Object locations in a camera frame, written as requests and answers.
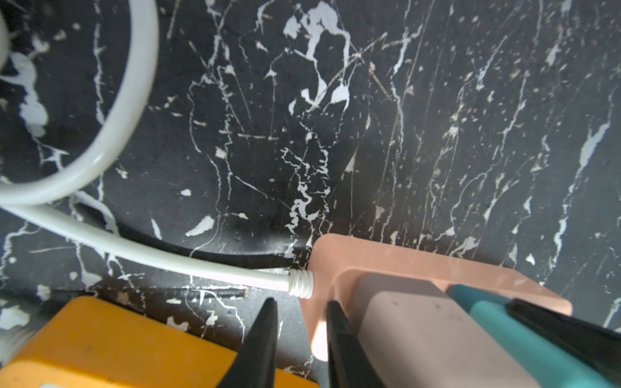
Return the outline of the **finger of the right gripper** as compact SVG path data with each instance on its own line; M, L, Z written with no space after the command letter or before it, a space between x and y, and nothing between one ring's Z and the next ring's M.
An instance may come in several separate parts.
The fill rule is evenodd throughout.
M506 305L507 314L582 361L612 383L620 382L620 334L522 299Z

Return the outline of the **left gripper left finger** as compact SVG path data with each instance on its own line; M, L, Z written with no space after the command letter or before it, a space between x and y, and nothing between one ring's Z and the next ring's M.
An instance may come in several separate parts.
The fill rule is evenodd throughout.
M218 387L275 387L278 304L267 298Z

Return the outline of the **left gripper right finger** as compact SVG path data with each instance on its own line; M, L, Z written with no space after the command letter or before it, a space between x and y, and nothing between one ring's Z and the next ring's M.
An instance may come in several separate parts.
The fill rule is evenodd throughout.
M385 387L365 355L341 304L327 305L329 381L331 387Z

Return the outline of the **teal charger plug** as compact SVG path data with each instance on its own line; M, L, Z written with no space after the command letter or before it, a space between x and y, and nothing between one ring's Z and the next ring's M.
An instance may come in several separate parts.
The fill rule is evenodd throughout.
M458 285L454 299L541 387L616 387L592 367L510 317L510 299Z

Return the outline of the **pink charger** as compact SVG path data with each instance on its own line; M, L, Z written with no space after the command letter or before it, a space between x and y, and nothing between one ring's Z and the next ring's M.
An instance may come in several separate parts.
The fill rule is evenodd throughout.
M429 281L367 273L347 308L387 387L537 387L457 302Z

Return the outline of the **orange power strip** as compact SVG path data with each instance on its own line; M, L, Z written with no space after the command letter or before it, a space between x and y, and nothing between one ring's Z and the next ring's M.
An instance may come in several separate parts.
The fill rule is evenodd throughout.
M314 382L94 297L32 326L1 319L3 387L313 387Z

